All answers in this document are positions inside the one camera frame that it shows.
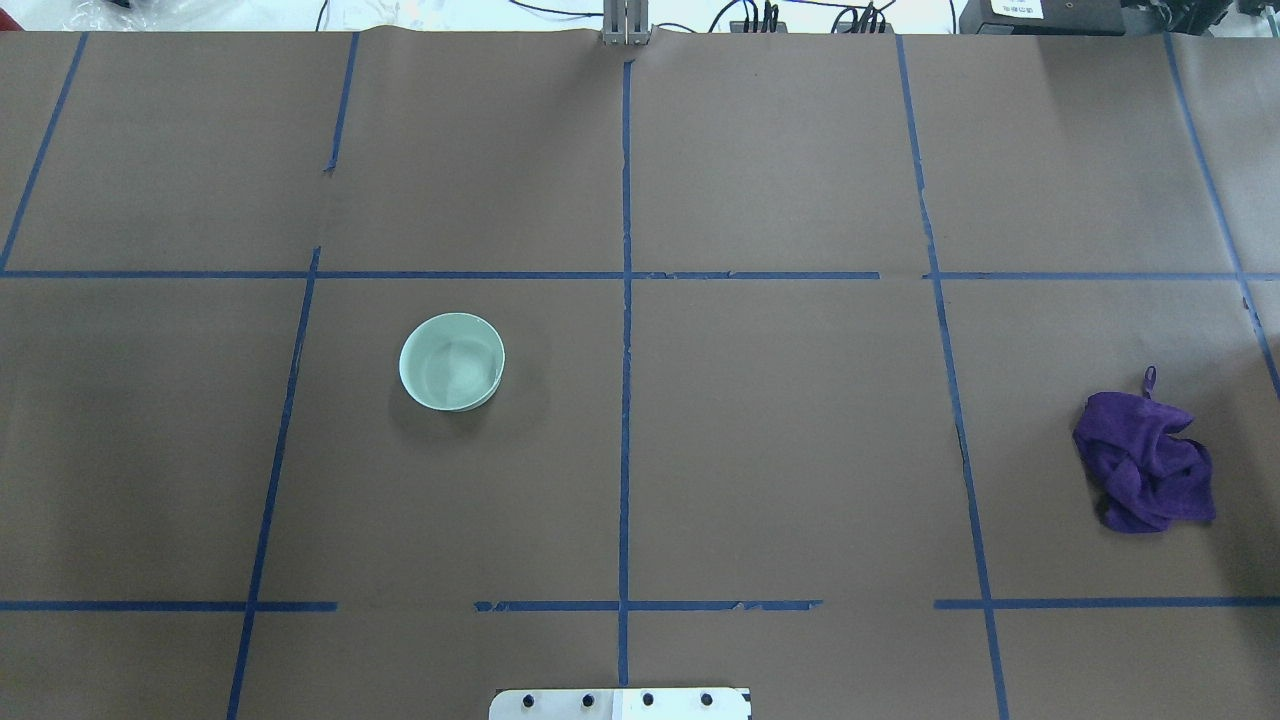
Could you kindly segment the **mint green bowl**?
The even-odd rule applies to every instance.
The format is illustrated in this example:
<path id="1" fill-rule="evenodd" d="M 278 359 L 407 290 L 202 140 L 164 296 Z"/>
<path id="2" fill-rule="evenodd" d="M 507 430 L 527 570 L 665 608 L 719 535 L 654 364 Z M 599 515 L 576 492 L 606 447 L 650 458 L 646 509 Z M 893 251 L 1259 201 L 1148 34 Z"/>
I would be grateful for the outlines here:
<path id="1" fill-rule="evenodd" d="M 497 328 L 470 313 L 431 316 L 410 332 L 398 357 L 399 382 L 419 405 L 466 413 L 499 389 L 506 345 Z"/>

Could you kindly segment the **black device with label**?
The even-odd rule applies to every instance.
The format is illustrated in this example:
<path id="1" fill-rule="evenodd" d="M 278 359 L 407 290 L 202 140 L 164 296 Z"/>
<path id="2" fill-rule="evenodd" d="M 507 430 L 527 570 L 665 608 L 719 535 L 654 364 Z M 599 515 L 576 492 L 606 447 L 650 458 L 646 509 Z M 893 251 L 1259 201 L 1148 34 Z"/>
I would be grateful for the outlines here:
<path id="1" fill-rule="evenodd" d="M 1120 1 L 968 1 L 961 35 L 1123 36 Z"/>

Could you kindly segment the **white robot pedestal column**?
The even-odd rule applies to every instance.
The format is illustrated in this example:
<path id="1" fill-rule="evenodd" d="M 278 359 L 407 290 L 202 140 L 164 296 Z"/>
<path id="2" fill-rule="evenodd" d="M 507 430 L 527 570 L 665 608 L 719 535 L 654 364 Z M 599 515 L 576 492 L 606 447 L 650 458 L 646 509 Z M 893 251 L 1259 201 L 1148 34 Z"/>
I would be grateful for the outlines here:
<path id="1" fill-rule="evenodd" d="M 751 719 L 750 691 L 732 687 L 545 688 L 495 694 L 489 719 Z"/>

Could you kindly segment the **purple cloth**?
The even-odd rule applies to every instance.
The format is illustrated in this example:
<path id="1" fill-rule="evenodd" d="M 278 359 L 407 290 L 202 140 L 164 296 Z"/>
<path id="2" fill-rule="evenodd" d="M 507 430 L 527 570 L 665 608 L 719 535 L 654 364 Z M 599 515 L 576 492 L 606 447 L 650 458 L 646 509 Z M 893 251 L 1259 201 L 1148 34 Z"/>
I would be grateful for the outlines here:
<path id="1" fill-rule="evenodd" d="M 1190 413 L 1155 397 L 1158 369 L 1146 368 L 1140 392 L 1092 395 L 1071 430 L 1085 474 L 1100 492 L 1097 514 L 1112 532 L 1138 536 L 1176 523 L 1212 523 L 1213 460 L 1183 436 Z"/>

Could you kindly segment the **aluminium frame post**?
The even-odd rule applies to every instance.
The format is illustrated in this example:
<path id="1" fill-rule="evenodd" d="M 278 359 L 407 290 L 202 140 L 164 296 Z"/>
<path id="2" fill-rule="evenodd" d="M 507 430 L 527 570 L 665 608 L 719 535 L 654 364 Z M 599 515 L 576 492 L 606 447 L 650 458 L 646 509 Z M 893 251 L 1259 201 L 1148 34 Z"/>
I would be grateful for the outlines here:
<path id="1" fill-rule="evenodd" d="M 648 0 L 605 0 L 602 3 L 602 42 L 611 46 L 643 46 L 652 40 L 653 26 Z"/>

